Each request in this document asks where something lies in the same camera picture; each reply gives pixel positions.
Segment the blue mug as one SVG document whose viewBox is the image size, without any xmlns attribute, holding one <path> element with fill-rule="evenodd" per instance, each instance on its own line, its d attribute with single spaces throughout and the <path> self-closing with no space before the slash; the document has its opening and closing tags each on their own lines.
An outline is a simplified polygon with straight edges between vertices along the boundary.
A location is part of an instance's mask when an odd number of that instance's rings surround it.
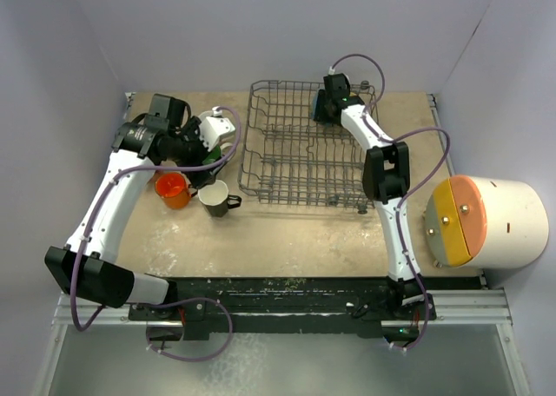
<svg viewBox="0 0 556 396">
<path fill-rule="evenodd" d="M 310 105 L 310 110 L 309 110 L 309 117 L 312 120 L 315 120 L 315 116 L 316 116 L 316 111 L 317 111 L 317 105 L 318 105 L 318 99 L 319 99 L 319 90 L 317 90 L 311 100 L 311 105 Z"/>
</svg>

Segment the cream white mug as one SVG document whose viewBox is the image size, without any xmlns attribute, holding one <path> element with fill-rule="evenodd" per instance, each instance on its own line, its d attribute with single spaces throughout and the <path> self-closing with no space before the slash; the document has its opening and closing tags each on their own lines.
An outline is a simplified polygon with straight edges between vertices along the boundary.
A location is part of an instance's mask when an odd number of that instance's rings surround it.
<svg viewBox="0 0 556 396">
<path fill-rule="evenodd" d="M 225 142 L 220 145 L 216 145 L 213 150 L 208 154 L 208 156 L 203 160 L 202 164 L 211 164 L 220 160 L 227 152 L 231 149 L 233 144 L 231 142 Z"/>
</svg>

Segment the orange mug black handle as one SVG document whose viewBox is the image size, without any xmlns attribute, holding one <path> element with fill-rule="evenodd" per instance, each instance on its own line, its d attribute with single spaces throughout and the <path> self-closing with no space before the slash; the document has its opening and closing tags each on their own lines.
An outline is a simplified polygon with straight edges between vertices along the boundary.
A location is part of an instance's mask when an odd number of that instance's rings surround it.
<svg viewBox="0 0 556 396">
<path fill-rule="evenodd" d="M 161 174 L 155 182 L 155 191 L 164 204 L 174 210 L 183 209 L 197 196 L 182 173 L 170 172 Z"/>
</svg>

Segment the pink faceted mug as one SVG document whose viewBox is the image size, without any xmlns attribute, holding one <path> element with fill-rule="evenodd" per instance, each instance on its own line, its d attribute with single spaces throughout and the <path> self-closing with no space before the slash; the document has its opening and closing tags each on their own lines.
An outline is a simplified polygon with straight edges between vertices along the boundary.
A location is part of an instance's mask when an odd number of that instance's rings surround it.
<svg viewBox="0 0 556 396">
<path fill-rule="evenodd" d="M 200 123 L 200 126 L 199 126 L 201 132 L 208 132 L 210 129 L 213 128 L 215 118 L 213 117 L 213 111 L 212 110 L 203 111 L 199 115 L 199 119 L 201 120 L 201 123 Z"/>
</svg>

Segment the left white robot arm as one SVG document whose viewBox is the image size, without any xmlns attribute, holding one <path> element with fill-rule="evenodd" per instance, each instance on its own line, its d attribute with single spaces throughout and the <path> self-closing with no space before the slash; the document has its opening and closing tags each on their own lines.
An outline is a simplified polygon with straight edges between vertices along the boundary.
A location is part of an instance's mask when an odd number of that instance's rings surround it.
<svg viewBox="0 0 556 396">
<path fill-rule="evenodd" d="M 207 184 L 227 164 L 236 146 L 211 160 L 222 141 L 241 133 L 238 117 L 217 106 L 199 116 L 187 102 L 155 94 L 149 110 L 116 131 L 105 175 L 76 231 L 44 261 L 74 306 L 78 299 L 101 307 L 147 304 L 160 320 L 175 316 L 175 283 L 116 265 L 123 232 L 136 203 L 163 162 L 194 188 Z"/>
</svg>

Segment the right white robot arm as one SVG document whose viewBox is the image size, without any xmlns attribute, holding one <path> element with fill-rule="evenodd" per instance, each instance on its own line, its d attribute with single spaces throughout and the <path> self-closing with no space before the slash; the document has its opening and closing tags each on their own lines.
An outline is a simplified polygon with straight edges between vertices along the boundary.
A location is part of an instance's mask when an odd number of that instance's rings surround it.
<svg viewBox="0 0 556 396">
<path fill-rule="evenodd" d="M 396 319 L 406 319 L 418 301 L 428 302 L 407 220 L 409 148 L 382 130 L 361 97 L 352 93 L 348 77 L 333 70 L 323 77 L 313 118 L 348 131 L 365 153 L 362 189 L 378 212 L 387 249 L 387 277 L 392 289 L 386 299 L 387 311 Z"/>
</svg>

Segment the white cylinder with orange lid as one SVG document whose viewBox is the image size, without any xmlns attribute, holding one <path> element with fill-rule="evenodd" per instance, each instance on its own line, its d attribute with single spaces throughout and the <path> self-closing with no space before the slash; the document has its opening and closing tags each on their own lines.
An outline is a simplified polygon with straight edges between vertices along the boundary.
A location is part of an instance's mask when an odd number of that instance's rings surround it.
<svg viewBox="0 0 556 396">
<path fill-rule="evenodd" d="M 424 220 L 434 259 L 451 268 L 521 268 L 549 238 L 542 200 L 521 181 L 453 175 L 434 189 Z"/>
</svg>

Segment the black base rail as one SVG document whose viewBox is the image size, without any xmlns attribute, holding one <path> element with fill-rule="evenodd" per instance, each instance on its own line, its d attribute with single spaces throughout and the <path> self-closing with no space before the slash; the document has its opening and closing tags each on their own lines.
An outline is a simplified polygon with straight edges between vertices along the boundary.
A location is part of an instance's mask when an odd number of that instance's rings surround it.
<svg viewBox="0 0 556 396">
<path fill-rule="evenodd" d="M 436 320 L 440 293 L 483 289 L 480 277 L 175 277 L 171 308 L 134 304 L 157 340 L 205 340 L 212 333 L 352 334 L 412 342 L 418 322 Z"/>
</svg>

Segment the aluminium frame rail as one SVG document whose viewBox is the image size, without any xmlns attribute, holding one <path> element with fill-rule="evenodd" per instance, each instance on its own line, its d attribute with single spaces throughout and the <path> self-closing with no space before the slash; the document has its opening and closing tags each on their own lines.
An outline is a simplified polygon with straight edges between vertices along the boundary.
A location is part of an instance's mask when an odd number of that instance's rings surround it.
<svg viewBox="0 0 556 396">
<path fill-rule="evenodd" d="M 428 324 L 438 325 L 498 325 L 511 324 L 512 316 L 507 303 L 505 292 L 502 290 L 433 290 L 432 301 L 436 315 Z M 242 325 L 247 325 L 253 331 L 255 325 L 268 321 L 272 326 L 280 321 L 293 321 L 294 330 L 307 331 L 303 321 L 337 321 L 350 320 L 347 313 L 234 313 L 232 321 L 234 330 L 239 332 Z M 177 320 L 132 320 L 127 307 L 105 309 L 95 319 L 96 326 L 149 326 L 149 327 L 177 327 Z"/>
</svg>

